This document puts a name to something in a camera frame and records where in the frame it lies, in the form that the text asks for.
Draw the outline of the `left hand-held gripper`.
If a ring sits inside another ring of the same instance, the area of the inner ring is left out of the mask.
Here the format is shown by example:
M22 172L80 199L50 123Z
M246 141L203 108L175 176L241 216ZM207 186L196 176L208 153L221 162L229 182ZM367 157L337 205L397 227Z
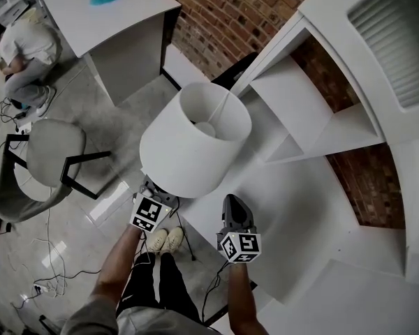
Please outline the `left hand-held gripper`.
M147 175L133 195L130 224L152 233L166 217L177 211L177 196L156 185Z

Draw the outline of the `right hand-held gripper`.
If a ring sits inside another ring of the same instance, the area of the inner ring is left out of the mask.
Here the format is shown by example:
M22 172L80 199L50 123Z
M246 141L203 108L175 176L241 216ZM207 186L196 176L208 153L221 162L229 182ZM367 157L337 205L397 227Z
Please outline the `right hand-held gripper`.
M252 262L261 254L261 236L250 208L236 195L223 201L223 228L216 234L217 250L230 263Z

